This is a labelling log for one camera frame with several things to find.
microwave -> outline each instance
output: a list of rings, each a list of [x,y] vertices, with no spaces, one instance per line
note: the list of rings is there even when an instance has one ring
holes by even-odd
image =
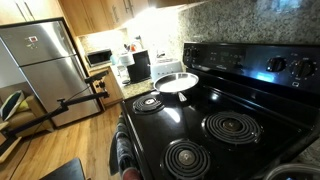
[[[100,51],[87,53],[86,58],[90,67],[110,63],[110,57],[112,52],[110,49],[104,49]]]

wooden floor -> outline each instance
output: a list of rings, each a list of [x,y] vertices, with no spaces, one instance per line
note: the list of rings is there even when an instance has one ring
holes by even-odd
[[[35,137],[12,179],[36,180],[78,157],[86,178],[119,180],[118,174],[109,175],[109,152],[120,112],[117,104],[98,116]],[[0,164],[1,180],[10,178],[28,142],[22,140],[9,158]]]

appliance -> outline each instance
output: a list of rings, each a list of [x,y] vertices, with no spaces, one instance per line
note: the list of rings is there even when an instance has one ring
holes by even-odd
[[[156,82],[162,76],[171,73],[182,72],[181,62],[177,60],[164,60],[150,65],[152,82]]]
[[[111,55],[112,55],[112,52],[110,49],[104,49],[100,51],[87,53],[86,58],[90,67],[94,67],[94,66],[110,63]]]
[[[138,83],[150,78],[150,59],[147,50],[132,52],[134,64],[128,65],[130,83]]]
[[[185,43],[197,85],[122,102],[143,179],[261,179],[319,136],[320,46]]]
[[[83,81],[86,76],[69,35],[62,18],[0,27],[1,41],[47,112],[59,107],[61,98],[93,92]],[[91,100],[71,106],[52,120],[61,126],[100,111],[98,102]]]

chair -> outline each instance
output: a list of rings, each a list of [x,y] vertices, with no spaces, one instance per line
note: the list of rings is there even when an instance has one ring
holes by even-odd
[[[26,102],[30,108],[29,110],[26,110],[26,111],[22,111],[18,113],[16,112],[12,117],[10,117],[8,119],[8,122],[9,122],[8,130],[19,127],[23,124],[26,124],[27,122],[30,122],[36,119],[37,117],[40,117],[46,114],[44,108],[42,107],[37,97],[32,93],[30,94],[30,89],[28,88],[30,88],[28,84],[21,83],[21,84],[13,85],[13,87],[6,87],[6,88],[0,89],[0,102],[1,101],[4,102],[5,98],[7,98],[10,95],[10,93],[15,92],[15,90],[19,90],[19,89],[23,90],[26,96]],[[39,124],[36,124],[26,130],[21,131],[20,133],[17,133],[16,136],[17,137],[30,136],[34,133],[34,131],[38,126]],[[39,127],[39,129],[37,130],[37,132],[40,132],[43,130],[48,130],[50,132],[53,131],[53,126],[49,120],[44,121]]]

refrigerator door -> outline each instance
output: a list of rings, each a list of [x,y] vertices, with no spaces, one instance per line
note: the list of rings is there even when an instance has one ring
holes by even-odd
[[[0,29],[0,36],[18,66],[75,54],[64,26],[59,21]]]
[[[67,100],[88,86],[83,82],[84,77],[78,68],[76,56],[21,67],[21,70],[48,112],[59,107],[58,99]],[[74,98],[89,94],[92,94],[90,88]],[[97,101],[90,100],[69,106],[67,112],[53,117],[52,120],[56,126],[61,126],[97,112],[100,112]]]

